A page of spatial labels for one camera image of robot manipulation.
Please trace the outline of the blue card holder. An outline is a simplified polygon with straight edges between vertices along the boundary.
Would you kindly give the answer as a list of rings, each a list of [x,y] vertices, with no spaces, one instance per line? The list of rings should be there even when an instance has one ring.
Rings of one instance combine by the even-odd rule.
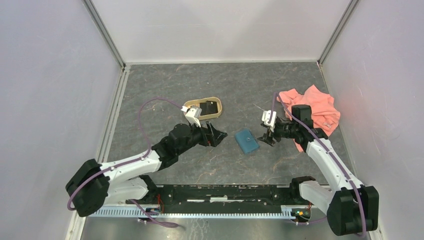
[[[259,144],[249,129],[238,131],[235,140],[244,154],[250,154],[259,149]]]

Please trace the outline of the beige card tray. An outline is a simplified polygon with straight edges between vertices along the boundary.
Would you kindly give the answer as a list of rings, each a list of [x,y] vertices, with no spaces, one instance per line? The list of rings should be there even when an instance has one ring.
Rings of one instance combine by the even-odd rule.
[[[200,108],[201,113],[198,117],[200,121],[218,118],[221,116],[223,111],[221,100],[215,96],[189,100],[184,103],[184,106],[187,108]]]

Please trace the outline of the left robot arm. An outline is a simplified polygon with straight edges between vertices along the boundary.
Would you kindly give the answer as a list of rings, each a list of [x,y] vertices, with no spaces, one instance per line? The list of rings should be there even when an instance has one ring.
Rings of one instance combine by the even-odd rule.
[[[154,184],[144,175],[166,169],[179,156],[199,145],[217,147],[227,133],[211,122],[205,126],[180,123],[146,151],[122,160],[98,163],[86,160],[65,186],[69,195],[67,209],[87,217],[103,205],[121,201],[142,200],[153,203],[157,198]]]

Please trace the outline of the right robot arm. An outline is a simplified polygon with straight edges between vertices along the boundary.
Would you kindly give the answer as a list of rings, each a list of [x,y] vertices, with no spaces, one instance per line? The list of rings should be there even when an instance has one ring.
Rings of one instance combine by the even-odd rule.
[[[326,215],[327,223],[337,236],[365,235],[378,228],[379,200],[377,189],[365,185],[343,163],[323,129],[314,126],[312,108],[293,105],[283,121],[274,110],[265,110],[261,125],[267,129],[259,141],[270,146],[281,139],[293,139],[318,166],[329,188],[313,177],[292,179],[289,199],[295,204],[309,201]]]

